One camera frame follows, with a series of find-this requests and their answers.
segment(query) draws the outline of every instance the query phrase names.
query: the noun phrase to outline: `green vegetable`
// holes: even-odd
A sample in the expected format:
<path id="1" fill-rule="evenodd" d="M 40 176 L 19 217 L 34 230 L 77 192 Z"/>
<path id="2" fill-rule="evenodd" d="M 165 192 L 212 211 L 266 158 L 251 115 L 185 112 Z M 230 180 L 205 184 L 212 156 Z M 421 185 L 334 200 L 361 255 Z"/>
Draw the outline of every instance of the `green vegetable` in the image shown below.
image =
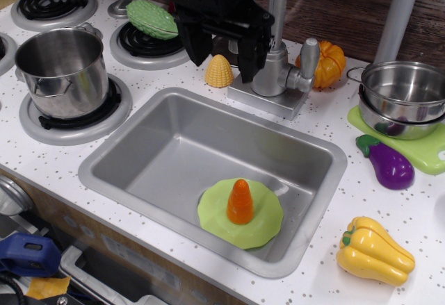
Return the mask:
<path id="1" fill-rule="evenodd" d="M 132 1 L 127 5 L 127 15 L 133 26 L 153 38 L 169 40 L 178 36 L 173 16 L 149 1 Z"/>

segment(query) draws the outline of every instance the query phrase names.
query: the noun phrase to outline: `purple eggplant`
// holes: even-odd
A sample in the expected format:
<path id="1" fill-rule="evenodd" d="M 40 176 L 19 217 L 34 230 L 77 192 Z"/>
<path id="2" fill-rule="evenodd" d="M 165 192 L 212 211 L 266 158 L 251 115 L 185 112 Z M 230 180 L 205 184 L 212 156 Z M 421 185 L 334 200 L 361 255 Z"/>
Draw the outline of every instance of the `purple eggplant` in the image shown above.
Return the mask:
<path id="1" fill-rule="evenodd" d="M 414 168 L 400 152 L 370 135 L 362 135 L 355 142 L 373 164 L 377 180 L 382 186 L 400 190 L 414 183 Z"/>

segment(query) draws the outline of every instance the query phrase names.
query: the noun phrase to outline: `stacked pots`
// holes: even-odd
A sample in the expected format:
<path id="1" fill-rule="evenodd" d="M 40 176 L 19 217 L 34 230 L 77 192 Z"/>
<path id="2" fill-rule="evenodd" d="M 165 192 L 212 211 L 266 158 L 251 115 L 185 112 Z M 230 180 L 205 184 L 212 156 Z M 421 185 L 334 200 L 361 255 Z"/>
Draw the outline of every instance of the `stacked pots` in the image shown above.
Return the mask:
<path id="1" fill-rule="evenodd" d="M 349 70 L 348 78 L 358 81 L 350 76 L 356 69 Z M 436 67 L 403 61 L 372 64 L 359 82 L 362 118 L 384 135 L 419 139 L 445 119 L 445 72 Z"/>

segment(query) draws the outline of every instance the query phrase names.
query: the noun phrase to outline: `speckled white countertop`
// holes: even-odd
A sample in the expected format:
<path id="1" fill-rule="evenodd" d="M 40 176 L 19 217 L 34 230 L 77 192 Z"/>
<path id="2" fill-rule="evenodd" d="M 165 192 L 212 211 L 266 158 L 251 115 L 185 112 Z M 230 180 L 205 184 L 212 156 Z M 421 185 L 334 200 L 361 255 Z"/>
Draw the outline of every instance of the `speckled white countertop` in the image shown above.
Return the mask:
<path id="1" fill-rule="evenodd" d="M 193 241 L 85 188 L 77 176 L 81 162 L 106 139 L 77 146 L 57 147 L 39 143 L 25 134 L 19 107 L 28 93 L 17 81 L 15 67 L 0 77 L 0 167 L 18 174 L 70 206 L 94 216 L 124 235 L 144 244 L 198 276 L 249 304 L 443 304 L 445 299 L 445 175 L 416 171 L 407 190 L 387 190 L 375 179 L 371 162 L 355 146 L 362 133 L 348 123 L 348 111 L 358 103 L 357 83 L 343 78 L 334 88 L 313 90 L 293 120 L 278 118 L 227 98 L 227 89 L 204 82 L 208 60 L 196 67 L 145 72 L 119 64 L 110 54 L 108 41 L 123 21 L 108 16 L 116 0 L 98 0 L 88 20 L 104 34 L 104 59 L 109 74 L 122 79 L 133 97 L 134 114 L 157 91 L 186 88 L 210 99 L 264 117 L 303 133 L 330 141 L 348 157 L 347 170 L 297 269 L 282 279 L 266 279 L 237 267 Z M 18 44 L 35 35 L 23 31 L 10 18 L 10 6 L 0 10 L 0 32 Z M 286 42 L 293 62 L 300 45 Z M 365 65 L 348 59 L 347 69 Z M 416 268 L 399 288 L 359 279 L 344 272 L 335 260 L 339 241 L 356 216 L 372 217 L 416 258 Z"/>

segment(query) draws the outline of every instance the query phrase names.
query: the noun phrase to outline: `sink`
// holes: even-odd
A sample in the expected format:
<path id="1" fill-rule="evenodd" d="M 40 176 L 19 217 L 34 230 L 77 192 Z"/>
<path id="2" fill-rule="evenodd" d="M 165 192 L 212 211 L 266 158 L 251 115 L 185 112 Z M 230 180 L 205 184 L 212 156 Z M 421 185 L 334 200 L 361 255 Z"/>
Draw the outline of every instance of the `sink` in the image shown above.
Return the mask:
<path id="1" fill-rule="evenodd" d="M 346 169 L 338 146 L 181 88 L 157 92 L 85 159 L 88 188 L 268 278 L 294 271 Z M 284 210 L 280 232 L 242 250 L 200 227 L 204 191 L 260 181 Z"/>

